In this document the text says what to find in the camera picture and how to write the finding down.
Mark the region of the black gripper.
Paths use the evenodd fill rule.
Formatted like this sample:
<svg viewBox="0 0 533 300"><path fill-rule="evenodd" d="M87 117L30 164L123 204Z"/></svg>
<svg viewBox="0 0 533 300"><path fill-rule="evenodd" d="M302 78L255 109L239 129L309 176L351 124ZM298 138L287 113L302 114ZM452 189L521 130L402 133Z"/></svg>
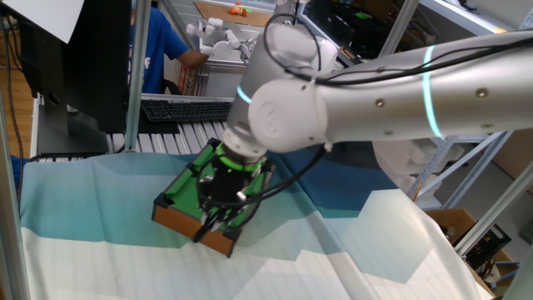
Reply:
<svg viewBox="0 0 533 300"><path fill-rule="evenodd" d="M202 179L202 194L213 205L243 204L248 196L245 194L251 185L257 171L246 171L227 166L221 160L212 160L209 163L212 174ZM202 208L201 232L211 231L216 223L216 209L206 205ZM221 207L217 210L216 228L223 231L231 231L231 224L237 217L237 209L234 207Z"/></svg>

